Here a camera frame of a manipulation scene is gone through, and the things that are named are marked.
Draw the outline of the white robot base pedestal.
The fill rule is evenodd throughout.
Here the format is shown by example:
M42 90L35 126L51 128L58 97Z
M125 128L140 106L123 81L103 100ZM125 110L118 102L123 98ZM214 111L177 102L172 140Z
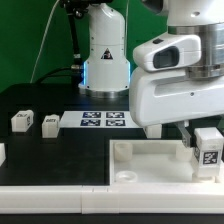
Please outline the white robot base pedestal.
M125 56L125 19L106 3L89 7L90 54L80 93L97 98L126 95L130 62Z

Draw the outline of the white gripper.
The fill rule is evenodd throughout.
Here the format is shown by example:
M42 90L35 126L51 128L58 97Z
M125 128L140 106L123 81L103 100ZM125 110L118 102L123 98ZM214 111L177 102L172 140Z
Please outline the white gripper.
M184 69L147 73L136 68L129 110L140 127L176 122L186 148L192 146L188 120L224 114L224 77L188 79Z

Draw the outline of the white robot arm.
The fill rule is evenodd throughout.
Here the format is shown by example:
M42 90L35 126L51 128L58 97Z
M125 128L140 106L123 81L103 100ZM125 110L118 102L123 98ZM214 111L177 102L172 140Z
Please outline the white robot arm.
M224 114L224 0L141 0L167 17L167 31L133 51L133 121L149 129L174 123L183 143L192 119Z

